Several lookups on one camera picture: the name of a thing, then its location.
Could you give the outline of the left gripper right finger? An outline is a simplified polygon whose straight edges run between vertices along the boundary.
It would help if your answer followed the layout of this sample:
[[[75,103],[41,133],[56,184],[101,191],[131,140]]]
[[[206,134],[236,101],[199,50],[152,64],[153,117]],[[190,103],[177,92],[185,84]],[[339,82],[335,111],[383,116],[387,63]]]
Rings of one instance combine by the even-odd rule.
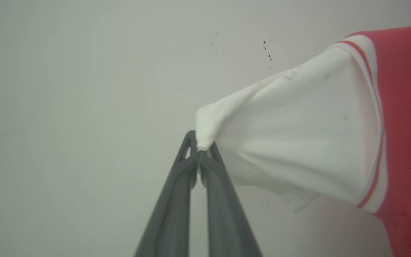
[[[214,142],[199,151],[201,182],[207,190],[210,257],[261,257],[250,223]]]

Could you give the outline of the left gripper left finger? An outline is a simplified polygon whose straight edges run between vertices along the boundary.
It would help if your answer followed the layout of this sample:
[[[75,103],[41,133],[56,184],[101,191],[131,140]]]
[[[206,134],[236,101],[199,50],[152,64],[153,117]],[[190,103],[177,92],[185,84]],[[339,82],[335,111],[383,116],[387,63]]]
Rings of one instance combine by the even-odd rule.
[[[189,131],[159,195],[135,257],[187,257],[191,190],[197,176],[196,134]]]

